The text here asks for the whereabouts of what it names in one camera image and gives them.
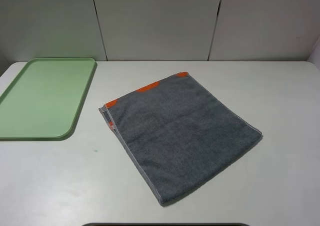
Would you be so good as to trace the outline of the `grey towel with orange pattern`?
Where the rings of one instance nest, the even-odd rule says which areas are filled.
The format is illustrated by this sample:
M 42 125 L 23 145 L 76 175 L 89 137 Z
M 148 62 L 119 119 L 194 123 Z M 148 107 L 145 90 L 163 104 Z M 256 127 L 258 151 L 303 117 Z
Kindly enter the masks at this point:
M 197 190 L 263 138 L 187 72 L 99 111 L 162 206 Z

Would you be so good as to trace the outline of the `green plastic tray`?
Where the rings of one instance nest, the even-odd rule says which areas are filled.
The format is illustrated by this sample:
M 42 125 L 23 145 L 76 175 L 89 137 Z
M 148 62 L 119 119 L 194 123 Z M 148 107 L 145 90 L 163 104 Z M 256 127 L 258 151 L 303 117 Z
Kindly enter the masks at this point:
M 71 135 L 96 66 L 92 58 L 27 62 L 0 97 L 0 139 L 62 140 Z

